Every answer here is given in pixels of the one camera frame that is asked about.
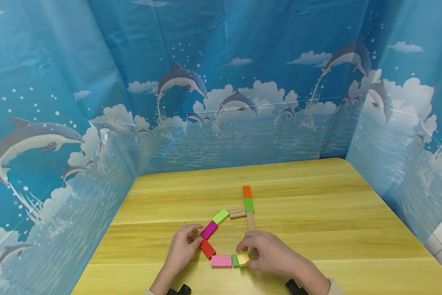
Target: green block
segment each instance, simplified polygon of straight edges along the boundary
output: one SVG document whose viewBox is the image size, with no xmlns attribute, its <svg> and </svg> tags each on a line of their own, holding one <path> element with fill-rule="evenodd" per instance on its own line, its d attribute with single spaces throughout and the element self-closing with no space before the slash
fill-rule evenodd
<svg viewBox="0 0 442 295">
<path fill-rule="evenodd" d="M 244 207 L 246 208 L 246 212 L 253 212 L 252 198 L 244 198 Z"/>
<path fill-rule="evenodd" d="M 212 218 L 212 221 L 217 225 L 220 225 L 226 218 L 229 217 L 229 212 L 226 209 L 221 210 L 215 217 Z"/>
<path fill-rule="evenodd" d="M 231 257 L 232 257 L 232 266 L 234 268 L 238 268 L 239 267 L 239 260 L 237 260 L 237 254 L 231 255 Z"/>
</svg>

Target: red block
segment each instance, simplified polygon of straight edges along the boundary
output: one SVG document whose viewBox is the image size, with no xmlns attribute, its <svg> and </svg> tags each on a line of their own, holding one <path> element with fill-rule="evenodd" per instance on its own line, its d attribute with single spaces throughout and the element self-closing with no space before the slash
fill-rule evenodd
<svg viewBox="0 0 442 295">
<path fill-rule="evenodd" d="M 242 190 L 244 191 L 244 198 L 252 198 L 252 193 L 250 191 L 250 186 L 243 186 Z"/>
<path fill-rule="evenodd" d="M 211 259 L 213 255 L 216 255 L 216 251 L 213 249 L 210 243 L 208 243 L 208 241 L 206 241 L 205 239 L 201 241 L 200 248 L 201 251 L 205 253 L 206 257 L 208 257 L 208 259 Z"/>
</svg>

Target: yellow block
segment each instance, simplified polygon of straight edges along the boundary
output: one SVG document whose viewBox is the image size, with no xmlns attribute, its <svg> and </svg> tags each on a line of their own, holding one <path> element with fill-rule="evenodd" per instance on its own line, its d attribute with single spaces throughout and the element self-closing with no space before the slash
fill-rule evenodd
<svg viewBox="0 0 442 295">
<path fill-rule="evenodd" d="M 247 251 L 237 253 L 237 260 L 239 261 L 239 266 L 246 266 L 246 263 L 249 261 L 249 255 Z"/>
</svg>

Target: wooden stick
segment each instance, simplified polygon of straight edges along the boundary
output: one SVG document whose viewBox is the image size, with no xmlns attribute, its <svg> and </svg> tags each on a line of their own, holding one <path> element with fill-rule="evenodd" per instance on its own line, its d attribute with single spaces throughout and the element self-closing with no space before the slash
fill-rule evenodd
<svg viewBox="0 0 442 295">
<path fill-rule="evenodd" d="M 246 212 L 248 217 L 248 229 L 255 230 L 255 219 L 253 218 L 253 212 Z"/>
<path fill-rule="evenodd" d="M 241 218 L 241 217 L 246 217 L 246 211 L 244 210 L 244 208 L 239 208 L 229 211 L 230 219 Z"/>
</svg>

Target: pink block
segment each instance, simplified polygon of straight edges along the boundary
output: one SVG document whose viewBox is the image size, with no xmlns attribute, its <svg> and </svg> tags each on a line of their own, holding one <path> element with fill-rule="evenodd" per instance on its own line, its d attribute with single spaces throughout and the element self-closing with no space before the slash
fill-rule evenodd
<svg viewBox="0 0 442 295">
<path fill-rule="evenodd" d="M 231 268 L 232 257 L 231 255 L 214 255 L 211 257 L 212 268 Z"/>
<path fill-rule="evenodd" d="M 207 240 L 213 235 L 216 229 L 218 229 L 218 225 L 214 221 L 211 221 L 201 232 L 201 236 Z"/>
</svg>

